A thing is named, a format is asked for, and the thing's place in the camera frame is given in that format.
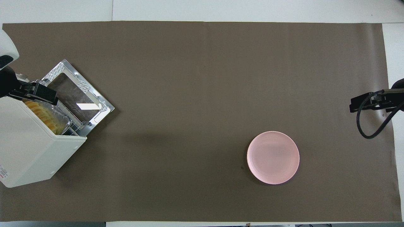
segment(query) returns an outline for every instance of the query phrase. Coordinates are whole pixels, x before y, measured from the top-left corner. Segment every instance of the brown tabletop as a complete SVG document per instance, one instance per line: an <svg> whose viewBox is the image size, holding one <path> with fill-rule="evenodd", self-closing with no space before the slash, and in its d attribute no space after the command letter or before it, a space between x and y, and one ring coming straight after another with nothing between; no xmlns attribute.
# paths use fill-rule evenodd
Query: brown tabletop
<svg viewBox="0 0 404 227"><path fill-rule="evenodd" d="M348 107L388 87L381 24L3 29L17 73L39 79L67 59L116 110L52 179L0 184L0 221L401 221L392 126L364 139ZM367 133L382 114L363 114ZM251 140L269 130L300 152L281 185L246 163Z"/></svg>

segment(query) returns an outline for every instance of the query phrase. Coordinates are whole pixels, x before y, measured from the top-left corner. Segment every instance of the label sticker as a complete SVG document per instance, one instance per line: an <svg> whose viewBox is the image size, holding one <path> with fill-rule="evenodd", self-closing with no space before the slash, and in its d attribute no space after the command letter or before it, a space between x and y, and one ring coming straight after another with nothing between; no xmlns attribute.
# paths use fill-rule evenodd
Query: label sticker
<svg viewBox="0 0 404 227"><path fill-rule="evenodd" d="M0 179L5 179L8 176L8 172L6 169L0 165Z"/></svg>

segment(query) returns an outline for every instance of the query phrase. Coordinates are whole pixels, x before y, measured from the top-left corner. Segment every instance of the white table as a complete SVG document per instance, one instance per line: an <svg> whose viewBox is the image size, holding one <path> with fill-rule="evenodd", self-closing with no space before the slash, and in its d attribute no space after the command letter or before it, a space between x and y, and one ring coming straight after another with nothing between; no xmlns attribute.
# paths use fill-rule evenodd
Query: white table
<svg viewBox="0 0 404 227"><path fill-rule="evenodd" d="M122 20L382 23L389 86L404 78L404 3L399 0L0 0L0 9L0 26L2 23ZM404 198L404 113L398 112L392 121L400 197ZM401 208L404 217L404 199ZM235 226L247 223L248 220L111 222L107 226ZM251 223L287 224L293 223Z"/></svg>

